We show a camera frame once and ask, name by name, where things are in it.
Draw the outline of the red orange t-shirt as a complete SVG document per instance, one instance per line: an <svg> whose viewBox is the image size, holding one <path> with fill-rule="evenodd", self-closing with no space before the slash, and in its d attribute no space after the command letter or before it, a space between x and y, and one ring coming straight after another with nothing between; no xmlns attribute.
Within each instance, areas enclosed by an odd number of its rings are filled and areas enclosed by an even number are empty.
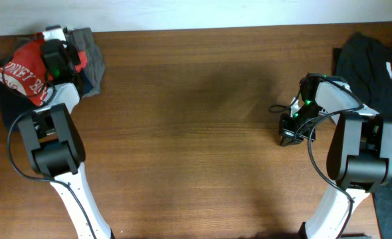
<svg viewBox="0 0 392 239"><path fill-rule="evenodd" d="M65 40L32 40L0 66L0 82L36 106L65 104L72 110L82 95L79 73L87 63L86 53Z"/></svg>

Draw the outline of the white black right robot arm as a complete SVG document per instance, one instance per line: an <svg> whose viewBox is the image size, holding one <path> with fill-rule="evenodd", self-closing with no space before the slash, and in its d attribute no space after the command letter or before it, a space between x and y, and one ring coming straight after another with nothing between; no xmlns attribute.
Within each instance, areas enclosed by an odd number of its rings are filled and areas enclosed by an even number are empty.
<svg viewBox="0 0 392 239"><path fill-rule="evenodd" d="M298 237L342 238L357 206L392 178L392 118L364 104L342 77L314 73L300 80L296 97L279 114L281 146L305 141L313 168L328 185ZM326 120L336 129L322 173L312 144Z"/></svg>

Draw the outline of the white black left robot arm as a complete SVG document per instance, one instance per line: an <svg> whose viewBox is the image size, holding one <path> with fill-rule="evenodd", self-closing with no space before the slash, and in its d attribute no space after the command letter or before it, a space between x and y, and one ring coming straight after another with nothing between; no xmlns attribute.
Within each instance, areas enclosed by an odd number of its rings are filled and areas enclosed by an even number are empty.
<svg viewBox="0 0 392 239"><path fill-rule="evenodd" d="M58 39L44 42L41 52L49 96L13 122L36 173L30 180L55 189L79 238L113 238L88 186L84 144L70 116L82 97L82 82L75 69L80 63L78 52Z"/></svg>

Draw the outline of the folded grey garment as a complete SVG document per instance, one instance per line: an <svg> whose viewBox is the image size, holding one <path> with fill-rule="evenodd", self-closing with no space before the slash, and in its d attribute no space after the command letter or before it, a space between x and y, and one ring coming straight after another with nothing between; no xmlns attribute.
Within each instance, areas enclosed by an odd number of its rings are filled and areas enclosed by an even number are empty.
<svg viewBox="0 0 392 239"><path fill-rule="evenodd" d="M99 94L106 67L100 48L94 41L91 28L69 31L67 41L78 50L81 65L86 60L85 66L79 72L83 81L82 97L88 98Z"/></svg>

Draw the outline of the folded navy blue garment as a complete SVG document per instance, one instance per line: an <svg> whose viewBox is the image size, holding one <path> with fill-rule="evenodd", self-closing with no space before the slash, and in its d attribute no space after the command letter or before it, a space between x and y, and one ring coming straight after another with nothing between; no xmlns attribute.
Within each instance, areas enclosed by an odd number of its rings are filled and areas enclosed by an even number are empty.
<svg viewBox="0 0 392 239"><path fill-rule="evenodd" d="M12 58L10 57L0 60L0 66L3 66L11 59ZM83 71L79 73L79 76L83 81L83 96L90 96L91 90L95 90L95 87L91 85L89 78ZM7 130L11 127L19 114L28 110L33 110L35 107L36 106L31 103L30 100L14 95L12 92L8 91L6 86L3 86L2 83L0 83L0 112L3 124Z"/></svg>

